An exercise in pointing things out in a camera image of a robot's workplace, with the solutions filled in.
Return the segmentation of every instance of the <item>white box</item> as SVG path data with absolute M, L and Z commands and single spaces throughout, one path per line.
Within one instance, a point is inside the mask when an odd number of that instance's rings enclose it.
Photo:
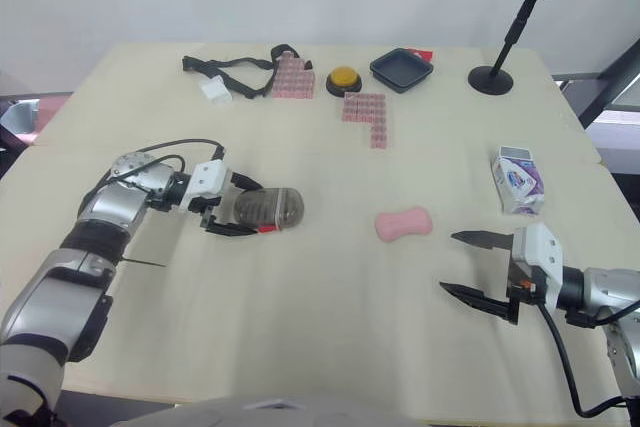
M 544 203 L 544 184 L 529 150 L 500 147 L 492 171 L 504 213 L 540 213 Z

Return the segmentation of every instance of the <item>pink block stack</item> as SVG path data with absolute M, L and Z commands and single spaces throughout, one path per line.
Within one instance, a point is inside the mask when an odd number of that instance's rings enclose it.
M 342 120 L 371 124 L 371 148 L 387 148 L 387 111 L 384 94 L 344 94 Z
M 273 79 L 271 96 L 281 99 L 312 99 L 315 74 L 304 70 L 304 60 L 284 52 L 278 61 L 278 71 Z

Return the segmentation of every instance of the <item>pink soap bar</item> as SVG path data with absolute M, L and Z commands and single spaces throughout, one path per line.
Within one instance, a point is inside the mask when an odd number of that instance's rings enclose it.
M 407 234 L 428 234 L 433 230 L 433 221 L 426 209 L 414 207 L 397 214 L 378 214 L 376 230 L 382 240 L 391 242 Z

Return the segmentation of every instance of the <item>tripod stand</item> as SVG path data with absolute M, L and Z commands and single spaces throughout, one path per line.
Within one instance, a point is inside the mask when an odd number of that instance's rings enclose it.
M 507 72 L 500 68 L 507 58 L 511 47 L 518 42 L 524 26 L 527 25 L 527 19 L 531 15 L 533 7 L 536 5 L 536 1 L 537 0 L 524 0 L 522 3 L 518 15 L 516 15 L 509 32 L 507 32 L 504 38 L 504 47 L 502 47 L 500 55 L 498 55 L 498 59 L 496 63 L 493 64 L 493 67 L 485 65 L 476 67 L 469 72 L 468 81 L 471 87 L 483 94 L 489 95 L 503 95 L 511 90 L 511 87 L 513 87 L 513 79 Z

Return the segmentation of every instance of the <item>clear plastic container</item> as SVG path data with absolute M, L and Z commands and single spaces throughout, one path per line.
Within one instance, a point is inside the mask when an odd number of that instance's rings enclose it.
M 304 203 L 296 189 L 248 190 L 238 195 L 233 213 L 238 224 L 250 229 L 274 227 L 280 230 L 302 220 Z

